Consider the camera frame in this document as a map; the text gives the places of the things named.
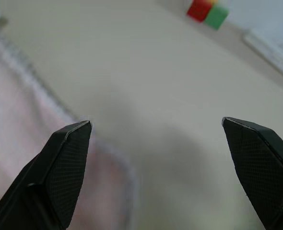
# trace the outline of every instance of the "pink cloth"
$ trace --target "pink cloth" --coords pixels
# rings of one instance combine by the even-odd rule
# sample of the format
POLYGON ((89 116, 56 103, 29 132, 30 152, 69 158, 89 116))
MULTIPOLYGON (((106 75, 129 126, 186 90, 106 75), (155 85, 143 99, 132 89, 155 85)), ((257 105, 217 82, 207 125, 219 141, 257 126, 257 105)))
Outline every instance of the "pink cloth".
MULTIPOLYGON (((34 78, 34 70, 0 36, 0 199, 50 135, 75 119, 34 78)), ((91 135, 80 198, 70 230, 130 225, 133 182, 115 150, 91 135)))

